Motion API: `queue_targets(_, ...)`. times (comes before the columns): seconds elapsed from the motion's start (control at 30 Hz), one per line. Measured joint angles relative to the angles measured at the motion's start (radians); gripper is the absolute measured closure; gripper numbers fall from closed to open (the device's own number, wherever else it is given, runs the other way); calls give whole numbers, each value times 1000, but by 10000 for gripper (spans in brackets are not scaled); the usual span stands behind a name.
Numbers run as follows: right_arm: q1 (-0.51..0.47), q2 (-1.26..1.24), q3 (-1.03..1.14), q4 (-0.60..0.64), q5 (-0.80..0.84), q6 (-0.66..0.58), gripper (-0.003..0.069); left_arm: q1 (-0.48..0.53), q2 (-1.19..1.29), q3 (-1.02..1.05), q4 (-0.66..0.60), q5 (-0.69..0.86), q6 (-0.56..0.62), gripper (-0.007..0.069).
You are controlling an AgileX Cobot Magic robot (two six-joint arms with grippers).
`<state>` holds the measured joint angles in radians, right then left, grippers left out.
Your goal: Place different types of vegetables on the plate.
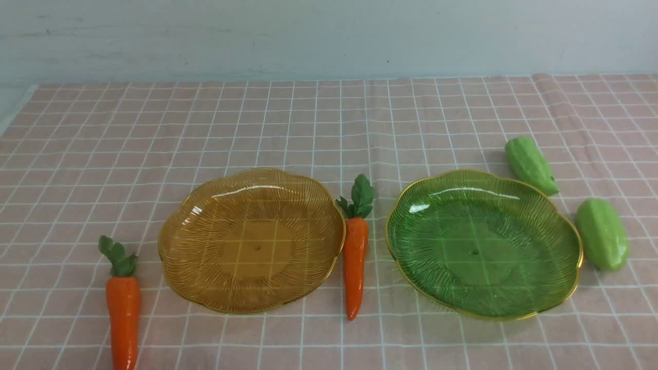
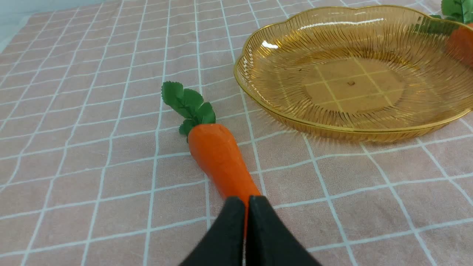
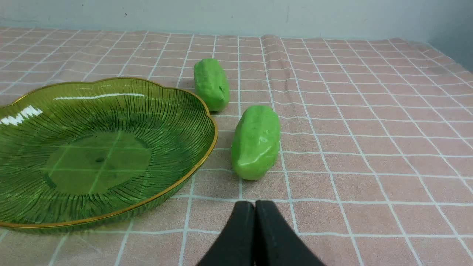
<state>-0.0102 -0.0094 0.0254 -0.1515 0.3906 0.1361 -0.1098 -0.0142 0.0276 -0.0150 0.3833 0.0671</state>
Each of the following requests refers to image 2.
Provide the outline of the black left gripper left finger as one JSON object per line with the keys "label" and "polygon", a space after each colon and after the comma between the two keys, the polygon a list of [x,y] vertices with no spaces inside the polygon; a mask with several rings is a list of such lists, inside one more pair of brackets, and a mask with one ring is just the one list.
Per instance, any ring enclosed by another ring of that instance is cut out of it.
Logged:
{"label": "black left gripper left finger", "polygon": [[241,266],[245,206],[238,197],[228,197],[218,217],[181,266]]}

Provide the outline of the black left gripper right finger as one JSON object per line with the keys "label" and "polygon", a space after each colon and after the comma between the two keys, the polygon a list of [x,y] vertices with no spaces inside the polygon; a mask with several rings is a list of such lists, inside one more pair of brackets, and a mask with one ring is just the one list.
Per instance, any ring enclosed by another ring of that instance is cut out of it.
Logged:
{"label": "black left gripper right finger", "polygon": [[264,196],[249,198],[247,266],[320,266],[281,221]]}

